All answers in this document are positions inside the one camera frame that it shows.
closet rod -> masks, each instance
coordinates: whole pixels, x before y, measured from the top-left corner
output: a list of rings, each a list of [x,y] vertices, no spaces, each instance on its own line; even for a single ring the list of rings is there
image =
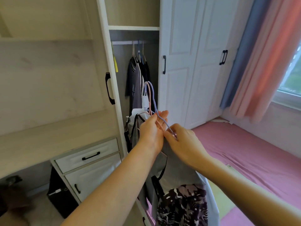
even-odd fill
[[[158,44],[158,40],[139,40],[139,43],[142,44]],[[127,40],[127,41],[112,41],[112,45],[130,45],[138,44],[138,40]]]

shelf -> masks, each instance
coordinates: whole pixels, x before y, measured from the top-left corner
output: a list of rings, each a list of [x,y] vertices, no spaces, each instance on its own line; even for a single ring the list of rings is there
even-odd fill
[[[114,25],[109,25],[109,30],[159,31],[160,27],[114,26]]]
[[[103,110],[0,136],[0,178],[118,133],[115,113]]]

drawer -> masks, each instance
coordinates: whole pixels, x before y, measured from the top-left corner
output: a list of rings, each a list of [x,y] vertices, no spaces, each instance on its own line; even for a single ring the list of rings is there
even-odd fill
[[[83,201],[115,170],[116,167],[118,167],[120,163],[120,155],[115,154],[80,170],[74,171],[65,177],[80,201]]]
[[[65,173],[102,157],[118,152],[117,139],[98,144],[94,147],[55,160],[58,167]]]

patterned fabric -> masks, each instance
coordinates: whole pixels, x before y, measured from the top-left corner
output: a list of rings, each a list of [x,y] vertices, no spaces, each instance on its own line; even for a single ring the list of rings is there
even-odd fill
[[[208,226],[206,190],[203,185],[182,185],[159,201],[156,226]]]

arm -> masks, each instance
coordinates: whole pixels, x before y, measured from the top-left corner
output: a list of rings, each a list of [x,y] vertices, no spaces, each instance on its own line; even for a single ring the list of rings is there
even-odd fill
[[[168,111],[161,117],[166,119]],[[76,225],[122,225],[163,146],[163,132],[153,115],[140,127],[140,139],[122,163],[62,223]]]
[[[179,124],[171,129],[176,132],[178,140],[168,131],[164,136],[175,154],[215,183],[255,225],[301,225],[299,209],[211,157],[193,131]]]

